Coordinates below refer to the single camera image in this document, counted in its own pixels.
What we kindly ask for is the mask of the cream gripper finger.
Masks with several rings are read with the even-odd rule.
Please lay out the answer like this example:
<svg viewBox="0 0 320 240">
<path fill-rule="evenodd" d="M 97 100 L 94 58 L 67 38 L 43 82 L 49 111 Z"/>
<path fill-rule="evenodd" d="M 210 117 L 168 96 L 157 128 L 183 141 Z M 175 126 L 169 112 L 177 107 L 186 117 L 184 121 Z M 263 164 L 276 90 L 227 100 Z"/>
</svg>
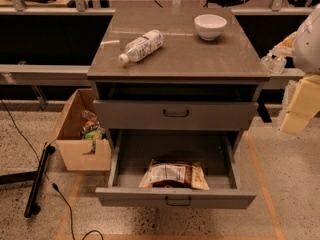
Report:
<svg viewBox="0 0 320 240">
<path fill-rule="evenodd" d="M 320 112 L 320 76 L 308 75 L 295 84 L 280 130 L 298 135 Z"/>
<path fill-rule="evenodd" d="M 271 50 L 272 54 L 276 57 L 292 57 L 296 34 L 297 32 L 291 33 L 284 40 L 275 45 Z"/>
</svg>

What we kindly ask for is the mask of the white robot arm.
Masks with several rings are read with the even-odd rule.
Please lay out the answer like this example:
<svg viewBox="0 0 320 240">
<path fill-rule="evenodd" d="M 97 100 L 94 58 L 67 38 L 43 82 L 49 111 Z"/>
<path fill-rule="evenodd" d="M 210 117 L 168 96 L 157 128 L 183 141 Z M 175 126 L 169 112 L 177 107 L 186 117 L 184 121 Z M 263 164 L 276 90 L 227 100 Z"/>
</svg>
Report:
<svg viewBox="0 0 320 240">
<path fill-rule="evenodd" d="M 295 85 L 280 130 L 298 135 L 320 112 L 320 5 L 298 29 L 271 50 L 277 57 L 291 57 L 305 76 Z"/>
</svg>

